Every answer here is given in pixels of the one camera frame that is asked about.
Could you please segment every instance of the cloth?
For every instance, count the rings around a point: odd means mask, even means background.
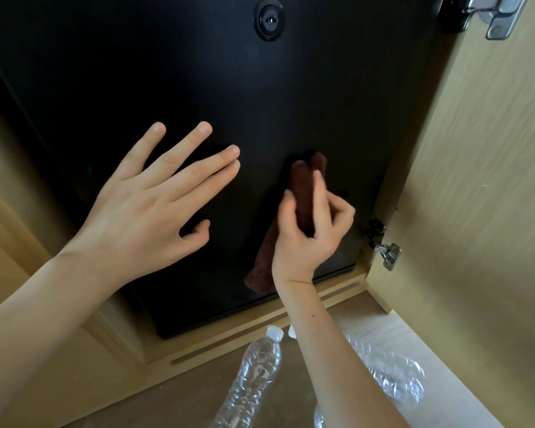
[[[315,170],[321,171],[325,177],[327,158],[319,152],[314,153],[309,159],[309,165],[302,160],[294,162],[289,177],[288,187],[297,203],[295,210],[297,226],[307,237],[313,237],[315,232],[313,225],[313,172]],[[259,295],[268,295],[276,291],[271,275],[271,263],[278,236],[279,228],[276,216],[259,247],[254,268],[244,278],[246,286]]]

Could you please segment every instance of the cabinet hinge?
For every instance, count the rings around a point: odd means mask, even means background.
[[[527,0],[443,0],[438,22],[446,33],[465,31],[474,13],[490,26],[485,38],[503,40],[511,35]]]
[[[392,271],[396,265],[396,261],[400,257],[400,246],[395,243],[390,245],[382,244],[382,238],[385,235],[386,226],[378,219],[374,218],[369,221],[364,234],[369,238],[369,246],[374,252],[380,253],[383,261],[383,266]]]

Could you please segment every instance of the round black lock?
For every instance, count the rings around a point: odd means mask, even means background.
[[[264,0],[254,10],[254,27],[266,42],[276,40],[284,30],[284,8],[278,0]]]

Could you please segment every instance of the black panel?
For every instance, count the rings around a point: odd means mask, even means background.
[[[197,216],[210,243],[133,284],[163,337],[263,300],[243,276],[286,165],[309,150],[358,222],[317,276],[352,266],[419,92],[438,0],[278,0],[272,42],[254,27],[261,1],[0,0],[1,77],[86,208],[157,120],[152,158],[200,120],[214,133],[198,157],[241,148],[240,174]]]

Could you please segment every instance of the hand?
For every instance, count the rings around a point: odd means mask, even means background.
[[[279,237],[271,265],[276,287],[289,282],[311,283],[315,269],[333,255],[355,216],[353,206],[327,191],[320,171],[313,172],[313,238],[297,226],[295,208],[295,198],[286,190],[279,205]]]
[[[176,173],[212,133],[212,126],[201,122],[143,171],[165,131],[164,124],[155,123],[135,144],[101,189],[83,227],[60,253],[85,259],[84,266],[114,283],[112,292],[204,246],[210,221],[200,222],[185,237],[178,231],[240,168],[240,150],[231,145]]]

